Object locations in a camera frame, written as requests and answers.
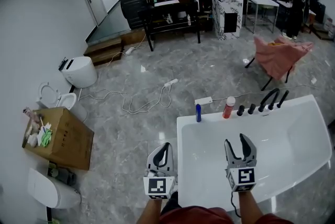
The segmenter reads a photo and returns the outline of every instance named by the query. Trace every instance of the bottle cap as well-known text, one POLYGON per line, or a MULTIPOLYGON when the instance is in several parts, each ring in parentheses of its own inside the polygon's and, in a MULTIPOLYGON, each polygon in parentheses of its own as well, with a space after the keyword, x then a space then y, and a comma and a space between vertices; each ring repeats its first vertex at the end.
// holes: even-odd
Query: bottle cap
POLYGON ((230 96, 230 97, 227 98, 227 103, 226 104, 228 106, 232 107, 232 106, 235 105, 235 101, 236 101, 235 98, 233 96, 230 96))

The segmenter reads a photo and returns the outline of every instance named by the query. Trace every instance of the white cable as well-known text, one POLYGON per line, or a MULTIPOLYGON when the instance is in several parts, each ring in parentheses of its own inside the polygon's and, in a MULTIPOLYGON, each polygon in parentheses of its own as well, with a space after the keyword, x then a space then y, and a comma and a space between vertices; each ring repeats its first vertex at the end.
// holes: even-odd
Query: white cable
MULTIPOLYGON (((145 48, 145 47, 147 46, 147 44, 145 44, 143 47, 141 47, 141 45, 142 45, 142 43, 143 43, 143 41, 144 41, 145 38, 146 38, 146 35, 143 37, 143 39, 142 39, 142 41, 139 43, 139 45, 136 46, 136 47, 134 47, 133 49, 135 50, 135 49, 138 49, 138 48, 140 48, 140 49, 145 48)), ((116 53, 116 54, 112 57, 111 61, 109 61, 109 62, 106 64, 106 66, 104 67, 104 69, 103 69, 103 70, 101 71, 101 73, 100 73, 100 76, 99 76, 99 79, 98 79, 98 84, 97 84, 97 86, 95 87, 95 92, 94 92, 95 94, 97 94, 97 93, 99 93, 99 92, 101 92, 101 91, 104 91, 104 90, 106 90, 108 93, 107 93, 104 97, 94 97, 94 96, 92 96, 92 95, 86 95, 86 96, 83 96, 83 97, 79 97, 78 100, 80 100, 80 99, 82 99, 82 98, 86 98, 86 97, 91 97, 91 98, 93 98, 93 99, 105 99, 109 94, 121 95, 121 96, 124 98, 124 101, 123 101, 123 104, 122 104, 122 110, 124 110, 124 111, 126 111, 127 113, 132 114, 132 115, 135 115, 135 114, 138 114, 138 113, 147 113, 148 111, 150 111, 150 110, 151 110, 154 106, 156 106, 157 104, 160 104, 163 108, 168 108, 168 107, 170 106, 170 104, 171 104, 171 97, 170 97, 171 85, 170 85, 170 87, 169 87, 169 92, 168 92, 168 94, 167 94, 167 96, 168 96, 168 98, 169 98, 169 104, 168 104, 167 106, 164 106, 164 105, 161 103, 161 98, 162 98, 163 90, 164 90, 164 88, 165 88, 165 86, 163 86, 162 89, 161 89, 161 94, 160 94, 160 96, 159 96, 159 99, 154 99, 154 100, 152 100, 152 101, 150 101, 150 102, 144 104, 142 107, 140 107, 139 109, 136 109, 136 110, 131 110, 130 107, 131 107, 131 104, 132 104, 132 102, 133 102, 133 97, 132 97, 130 94, 128 94, 127 92, 111 91, 111 90, 108 90, 108 89, 106 89, 106 88, 97 90, 98 87, 99 87, 99 85, 100 85, 101 77, 102 77, 102 75, 103 75, 103 72, 104 72, 104 71, 107 69, 107 67, 111 64, 111 62, 113 61, 113 58, 114 58, 115 56, 117 56, 118 54, 120 54, 120 53, 121 53, 121 54, 124 54, 124 53, 122 53, 122 52, 116 53), (124 108, 124 105, 125 105, 125 102, 126 102, 126 98, 125 98, 125 96, 124 96, 123 94, 127 94, 127 95, 131 96, 131 101, 130 101, 129 109, 128 109, 128 110, 126 110, 126 109, 124 108), (156 102, 154 105, 152 105, 149 109, 140 111, 140 109, 144 108, 146 105, 148 105, 148 104, 150 104, 150 103, 152 103, 152 102, 154 102, 154 101, 157 101, 157 102, 156 102)))
MULTIPOLYGON (((310 87, 310 88, 314 88, 314 89, 317 89, 316 87, 314 86, 311 86, 311 85, 308 85, 308 84, 298 84, 296 86, 293 86, 293 87, 282 87, 282 88, 279 88, 279 90, 283 90, 283 89, 293 89, 293 88, 296 88, 298 86, 307 86, 307 87, 310 87)), ((245 96, 245 95, 264 95, 266 93, 266 91, 264 92, 261 92, 261 93, 245 93, 245 94, 242 94, 242 95, 239 95, 239 96, 233 96, 235 98, 238 98, 238 97, 241 97, 241 96, 245 96)), ((224 97, 224 98, 216 98, 216 99, 212 99, 213 101, 217 101, 217 100, 224 100, 224 99, 227 99, 228 97, 224 97)))

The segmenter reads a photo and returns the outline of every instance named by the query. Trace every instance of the wooden step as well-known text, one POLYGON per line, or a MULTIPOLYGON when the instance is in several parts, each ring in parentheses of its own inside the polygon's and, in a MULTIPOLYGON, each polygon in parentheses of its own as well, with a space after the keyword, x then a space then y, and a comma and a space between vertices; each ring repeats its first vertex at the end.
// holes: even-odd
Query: wooden step
POLYGON ((114 39, 110 39, 101 43, 98 43, 94 46, 89 46, 85 53, 84 56, 86 57, 94 57, 96 55, 100 55, 101 53, 105 52, 105 51, 109 51, 111 49, 120 49, 122 48, 122 41, 121 38, 114 38, 114 39))
POLYGON ((123 47, 121 48, 112 48, 105 50, 99 54, 91 56, 93 64, 95 66, 105 64, 113 59, 113 61, 120 60, 122 57, 123 47))

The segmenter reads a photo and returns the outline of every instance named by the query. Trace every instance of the bathtub faucet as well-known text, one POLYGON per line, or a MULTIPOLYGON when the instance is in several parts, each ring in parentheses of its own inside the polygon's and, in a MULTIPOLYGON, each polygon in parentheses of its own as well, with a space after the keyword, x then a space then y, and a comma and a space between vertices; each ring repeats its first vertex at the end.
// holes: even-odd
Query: bathtub faucet
POLYGON ((277 100, 277 98, 278 98, 278 96, 279 96, 279 93, 280 93, 280 90, 279 90, 278 88, 275 88, 275 89, 273 89, 272 91, 270 91, 270 92, 265 96, 265 98, 263 98, 263 100, 261 101, 261 105, 260 105, 260 107, 258 108, 258 111, 259 111, 259 112, 263 112, 263 111, 264 111, 264 108, 265 108, 265 106, 266 106, 266 101, 267 101, 273 94, 275 94, 275 96, 274 96, 272 102, 271 102, 270 105, 269 105, 269 110, 273 110, 273 106, 274 106, 274 104, 276 103, 276 100, 277 100))

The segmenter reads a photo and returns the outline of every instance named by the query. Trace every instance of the cardboard box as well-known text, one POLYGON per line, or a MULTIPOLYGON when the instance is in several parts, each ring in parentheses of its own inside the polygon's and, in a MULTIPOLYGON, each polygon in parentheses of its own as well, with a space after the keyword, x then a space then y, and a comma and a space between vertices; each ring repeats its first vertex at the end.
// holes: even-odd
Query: cardboard box
POLYGON ((35 110, 43 115, 43 123, 51 124, 52 137, 47 147, 31 147, 25 143, 22 147, 59 166, 83 170, 90 168, 91 150, 94 132, 64 107, 35 110))

